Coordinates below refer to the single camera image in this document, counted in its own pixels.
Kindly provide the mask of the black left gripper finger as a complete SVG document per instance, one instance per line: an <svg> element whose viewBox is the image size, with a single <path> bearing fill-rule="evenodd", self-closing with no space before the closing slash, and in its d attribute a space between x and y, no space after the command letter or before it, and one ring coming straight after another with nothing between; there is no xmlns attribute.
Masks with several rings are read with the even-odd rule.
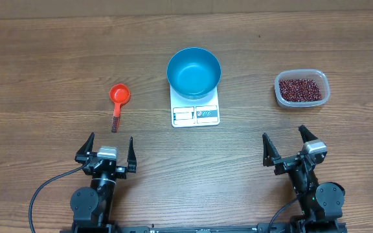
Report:
<svg viewBox="0 0 373 233"><path fill-rule="evenodd" d="M128 156L127 156L128 167L136 167L137 159L133 148L133 137L130 137Z"/></svg>
<svg viewBox="0 0 373 233"><path fill-rule="evenodd" d="M76 152L76 156L86 156L88 153L91 153L93 150L94 139L95 133L92 132L83 146Z"/></svg>

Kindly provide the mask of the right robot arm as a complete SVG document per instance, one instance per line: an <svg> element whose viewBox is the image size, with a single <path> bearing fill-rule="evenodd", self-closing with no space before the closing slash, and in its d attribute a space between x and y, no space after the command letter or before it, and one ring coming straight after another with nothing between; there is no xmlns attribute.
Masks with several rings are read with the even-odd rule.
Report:
<svg viewBox="0 0 373 233"><path fill-rule="evenodd" d="M275 168L275 175L288 174L296 197L279 209L267 224L266 232L346 232L343 216L345 189L338 183L319 183L314 169L322 163L328 152L327 145L309 129L301 125L302 149L293 156L281 157L267 133L262 135L263 165ZM301 215L287 223L277 223L277 217L298 202Z"/></svg>

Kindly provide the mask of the orange measuring scoop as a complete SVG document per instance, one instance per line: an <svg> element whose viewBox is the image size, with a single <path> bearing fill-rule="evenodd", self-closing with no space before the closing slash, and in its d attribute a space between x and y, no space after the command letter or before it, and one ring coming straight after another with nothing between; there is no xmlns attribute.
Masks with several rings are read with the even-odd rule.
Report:
<svg viewBox="0 0 373 233"><path fill-rule="evenodd" d="M123 83L118 83L110 89L109 97L114 103L111 132L116 133L119 127L120 109L123 105L129 102L131 97L129 87Z"/></svg>

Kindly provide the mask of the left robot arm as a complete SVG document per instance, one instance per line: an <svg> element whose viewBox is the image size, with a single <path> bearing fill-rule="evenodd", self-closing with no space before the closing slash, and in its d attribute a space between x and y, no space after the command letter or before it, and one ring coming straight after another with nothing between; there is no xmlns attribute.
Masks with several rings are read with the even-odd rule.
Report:
<svg viewBox="0 0 373 233"><path fill-rule="evenodd" d="M73 223L70 232L121 232L116 223L110 219L111 207L115 192L116 180L125 179L128 173L135 173L137 160L130 139L127 166L118 166L118 149L102 146L97 152L93 151L95 134L90 134L85 144L76 152L75 161L83 165L83 172L91 177L90 186L77 189L70 200L73 211Z"/></svg>

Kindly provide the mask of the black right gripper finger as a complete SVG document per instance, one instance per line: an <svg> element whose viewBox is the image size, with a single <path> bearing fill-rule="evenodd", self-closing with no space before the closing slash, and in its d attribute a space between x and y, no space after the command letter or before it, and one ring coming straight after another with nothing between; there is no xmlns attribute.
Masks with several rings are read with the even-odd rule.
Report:
<svg viewBox="0 0 373 233"><path fill-rule="evenodd" d="M302 137L303 143L318 139L305 125L299 126L298 130Z"/></svg>
<svg viewBox="0 0 373 233"><path fill-rule="evenodd" d="M262 135L262 139L264 147L263 166L274 166L275 161L281 159L281 156L267 133Z"/></svg>

